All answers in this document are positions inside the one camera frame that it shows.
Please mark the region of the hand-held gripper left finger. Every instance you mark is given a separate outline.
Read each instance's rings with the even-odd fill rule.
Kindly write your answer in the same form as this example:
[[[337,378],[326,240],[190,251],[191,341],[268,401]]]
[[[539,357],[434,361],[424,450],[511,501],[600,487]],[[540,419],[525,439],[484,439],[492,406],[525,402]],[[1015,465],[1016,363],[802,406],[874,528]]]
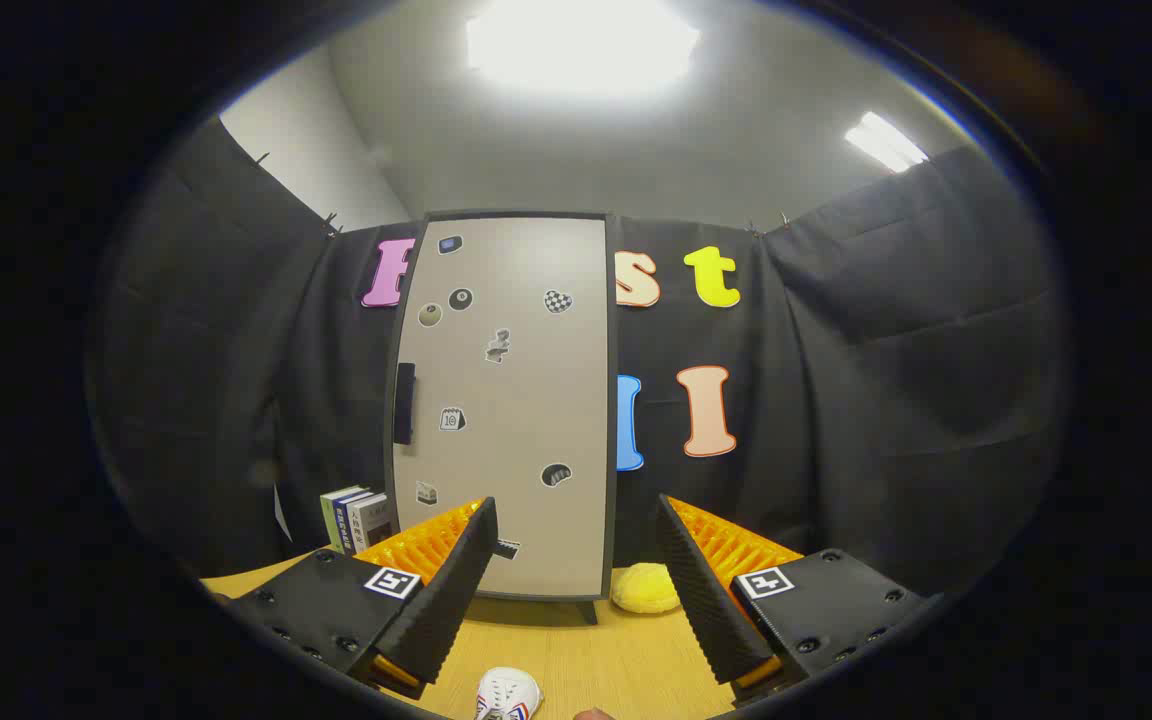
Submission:
[[[227,609],[302,655],[410,700],[438,679],[497,548],[484,497],[344,555],[319,550]]]

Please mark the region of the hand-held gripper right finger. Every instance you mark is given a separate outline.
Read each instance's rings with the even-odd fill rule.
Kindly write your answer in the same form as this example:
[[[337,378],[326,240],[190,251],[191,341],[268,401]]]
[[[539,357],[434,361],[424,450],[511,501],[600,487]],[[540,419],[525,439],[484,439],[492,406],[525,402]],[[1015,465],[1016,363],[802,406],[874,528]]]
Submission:
[[[799,553],[675,497],[659,497],[655,537],[736,707],[859,661],[927,614],[925,596],[850,553]]]

